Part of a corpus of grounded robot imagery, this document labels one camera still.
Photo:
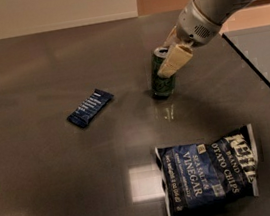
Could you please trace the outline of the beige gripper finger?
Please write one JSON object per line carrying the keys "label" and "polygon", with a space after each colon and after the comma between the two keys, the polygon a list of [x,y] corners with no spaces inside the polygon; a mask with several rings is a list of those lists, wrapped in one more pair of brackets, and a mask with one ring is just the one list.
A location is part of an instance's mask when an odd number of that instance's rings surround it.
{"label": "beige gripper finger", "polygon": [[154,53],[163,58],[157,75],[170,78],[193,57],[192,46],[188,44],[171,44],[168,47],[157,48]]}
{"label": "beige gripper finger", "polygon": [[163,44],[164,47],[168,48],[169,46],[174,46],[180,43],[180,40],[177,38],[176,29],[177,27],[175,26],[172,28],[166,40],[164,41],[164,44]]}

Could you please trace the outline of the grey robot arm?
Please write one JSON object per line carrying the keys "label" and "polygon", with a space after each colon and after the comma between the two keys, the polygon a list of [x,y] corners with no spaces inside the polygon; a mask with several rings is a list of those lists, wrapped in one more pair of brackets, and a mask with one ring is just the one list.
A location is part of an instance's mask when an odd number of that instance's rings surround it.
{"label": "grey robot arm", "polygon": [[170,78],[193,56],[195,47],[208,44],[233,13],[255,0],[190,0],[181,11],[164,47],[168,49],[157,75]]}

